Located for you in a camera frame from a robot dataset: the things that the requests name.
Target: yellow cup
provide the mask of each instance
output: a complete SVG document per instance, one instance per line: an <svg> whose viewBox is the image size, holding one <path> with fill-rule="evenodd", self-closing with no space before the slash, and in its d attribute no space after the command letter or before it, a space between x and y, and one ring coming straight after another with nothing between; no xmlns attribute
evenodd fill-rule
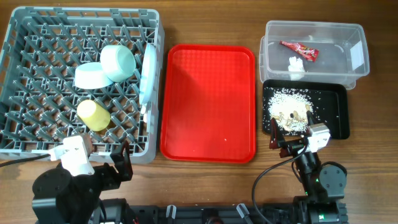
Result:
<svg viewBox="0 0 398 224"><path fill-rule="evenodd" d="M111 121L110 113L93 100L84 100L77 106L77 115L92 131L105 129Z"/></svg>

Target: plastic tray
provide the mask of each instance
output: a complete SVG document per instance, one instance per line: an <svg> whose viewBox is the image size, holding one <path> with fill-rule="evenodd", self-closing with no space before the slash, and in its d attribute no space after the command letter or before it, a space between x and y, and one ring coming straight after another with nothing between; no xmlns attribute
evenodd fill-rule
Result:
<svg viewBox="0 0 398 224"><path fill-rule="evenodd" d="M169 52L160 150L169 159L245 163L256 152L254 56L245 47Z"/></svg>
<svg viewBox="0 0 398 224"><path fill-rule="evenodd" d="M266 133L271 133L271 116L268 112L268 101L276 90L282 88L295 89L292 93L300 92L311 98L313 103L313 115L318 117L319 122L323 122L329 129L331 138L347 139L349 137L349 117L347 91L343 85L331 83L314 83L285 80L266 80L263 83L262 91L262 129ZM283 128L282 134L288 134Z"/></svg>
<svg viewBox="0 0 398 224"><path fill-rule="evenodd" d="M316 62L305 60L279 41L300 42L318 49ZM304 77L300 81L337 83L348 90L356 80L369 74L369 53L365 33L359 24L305 21L269 21L261 39L260 80L291 80L290 57L303 60Z"/></svg>
<svg viewBox="0 0 398 224"><path fill-rule="evenodd" d="M152 9L16 8L0 55L5 77L0 96L0 109L5 113L1 116L0 158L39 156L66 136L89 133L95 147L91 161L113 162L109 155L125 139L134 152L131 162L153 161L163 43L159 13ZM100 90L77 88L75 68L98 62L108 44L125 45L134 52L137 69L132 78ZM152 44L157 53L147 123L137 103L146 44ZM76 116L77 105L85 99L102 104L116 127L102 133L90 131Z"/></svg>

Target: black tray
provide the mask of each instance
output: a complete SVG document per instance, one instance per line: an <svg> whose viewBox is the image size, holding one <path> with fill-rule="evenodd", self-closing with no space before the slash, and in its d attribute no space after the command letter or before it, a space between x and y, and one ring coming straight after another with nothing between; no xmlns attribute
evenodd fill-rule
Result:
<svg viewBox="0 0 398 224"><path fill-rule="evenodd" d="M349 137L347 91L343 85L287 80L266 80L262 87L262 130L266 133L271 133L271 125L268 125L271 120L271 116L268 112L268 101L274 95L275 90L288 88L296 89L293 93L300 90L308 90L306 92L301 91L300 93L311 97L310 101L313 103L314 117L319 116L319 122L324 122L330 129L331 138L347 139ZM282 130L282 134L287 135L288 132ZM296 132L295 135L299 136L301 134L303 133Z"/></svg>

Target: white label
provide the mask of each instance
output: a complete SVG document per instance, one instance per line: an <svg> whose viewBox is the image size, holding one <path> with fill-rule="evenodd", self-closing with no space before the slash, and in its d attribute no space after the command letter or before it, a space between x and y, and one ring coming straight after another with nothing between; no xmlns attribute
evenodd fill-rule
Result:
<svg viewBox="0 0 398 224"><path fill-rule="evenodd" d="M353 66L353 70L356 70L359 66L363 65L363 49L362 49L362 41L356 43L354 47L350 49L351 51L351 64Z"/></svg>

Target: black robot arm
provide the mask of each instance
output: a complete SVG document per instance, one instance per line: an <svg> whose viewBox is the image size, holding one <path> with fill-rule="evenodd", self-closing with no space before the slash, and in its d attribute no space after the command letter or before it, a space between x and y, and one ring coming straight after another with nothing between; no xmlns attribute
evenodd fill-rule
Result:
<svg viewBox="0 0 398 224"><path fill-rule="evenodd" d="M336 162L321 163L318 153L313 152L320 148L314 149L309 144L314 137L324 140L322 134L328 128L323 123L318 124L311 112L308 111L307 116L310 125L307 134L292 141L286 141L279 131L277 121L274 118L271 120L269 147L280 148L281 158L297 157L294 162L306 194L294 197L291 221L301 224L348 223L345 204L339 201L345 196L347 170Z"/></svg>
<svg viewBox="0 0 398 224"><path fill-rule="evenodd" d="M105 163L94 167L94 174L72 176L61 164L40 175L33 184L34 199L32 208L40 224L43 223L88 223L96 208L101 209L99 220L111 219L111 212L121 211L119 214L131 215L125 200L109 200L104 206L100 194L104 190L120 187L121 182L129 181L132 168L129 157L129 144L124 141L112 154L115 167ZM133 218L123 220L123 223L134 223Z"/></svg>

